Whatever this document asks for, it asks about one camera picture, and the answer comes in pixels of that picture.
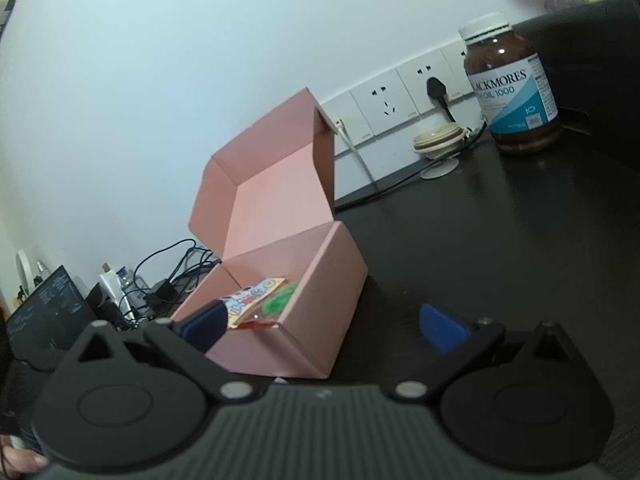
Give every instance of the box lid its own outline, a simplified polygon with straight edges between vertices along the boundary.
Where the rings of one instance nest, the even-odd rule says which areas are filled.
[[[211,157],[189,228],[227,259],[333,217],[334,130],[305,89]]]

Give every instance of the hand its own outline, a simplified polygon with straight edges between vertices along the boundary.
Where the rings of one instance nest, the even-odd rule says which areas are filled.
[[[49,464],[46,458],[34,451],[11,447],[11,440],[6,435],[0,435],[0,446],[9,478],[18,478],[22,473],[37,473]]]

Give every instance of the power outlet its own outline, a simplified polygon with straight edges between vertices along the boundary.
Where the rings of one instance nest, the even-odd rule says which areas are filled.
[[[471,88],[469,78],[466,76],[464,62],[466,57],[466,45],[462,40],[454,41],[440,48],[444,59],[447,60],[453,75],[458,82],[460,91],[464,94],[472,94],[474,89]]]
[[[369,128],[367,121],[349,91],[329,99],[322,104],[322,109],[335,124],[336,128],[338,127],[338,122],[342,120],[346,133],[354,146],[373,138],[371,128]],[[334,155],[339,155],[348,149],[342,138],[336,136]]]
[[[409,92],[393,68],[351,89],[351,95],[374,135],[418,116]]]
[[[432,50],[415,57],[400,65],[396,70],[398,70],[404,86],[421,114],[436,107],[436,102],[427,95],[427,81],[431,77],[437,77],[445,84],[448,102],[462,97],[456,77],[439,50]]]

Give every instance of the pink box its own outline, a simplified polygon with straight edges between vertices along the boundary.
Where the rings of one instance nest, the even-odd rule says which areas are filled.
[[[211,157],[189,228],[222,264],[174,319],[270,276],[300,284],[276,326],[228,330],[210,359],[237,373],[328,377],[367,277],[333,209],[334,131],[308,90]]]

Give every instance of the brown bottle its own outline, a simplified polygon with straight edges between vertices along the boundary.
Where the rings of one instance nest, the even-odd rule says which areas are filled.
[[[501,12],[458,31],[467,46],[466,74],[498,149],[517,155],[555,143],[558,108],[533,45],[514,33]]]

